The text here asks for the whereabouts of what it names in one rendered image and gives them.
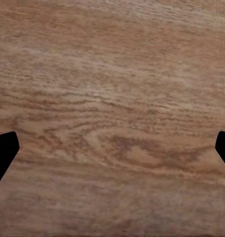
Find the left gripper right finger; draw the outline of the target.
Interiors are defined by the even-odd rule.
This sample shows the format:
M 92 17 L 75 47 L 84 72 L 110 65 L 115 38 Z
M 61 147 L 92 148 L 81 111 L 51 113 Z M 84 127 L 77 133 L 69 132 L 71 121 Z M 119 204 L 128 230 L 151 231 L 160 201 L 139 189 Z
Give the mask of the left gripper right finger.
M 223 161 L 225 162 L 225 132 L 224 131 L 219 132 L 217 136 L 217 140 L 216 140 L 215 149 L 220 155 L 220 157 L 223 159 Z

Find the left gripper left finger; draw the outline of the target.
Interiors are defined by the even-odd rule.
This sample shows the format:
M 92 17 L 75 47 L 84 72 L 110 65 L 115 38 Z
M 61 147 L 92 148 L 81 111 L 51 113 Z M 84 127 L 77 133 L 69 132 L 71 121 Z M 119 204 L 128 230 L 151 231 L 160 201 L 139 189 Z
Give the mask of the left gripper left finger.
M 18 150 L 19 143 L 14 131 L 0 135 L 0 180 Z

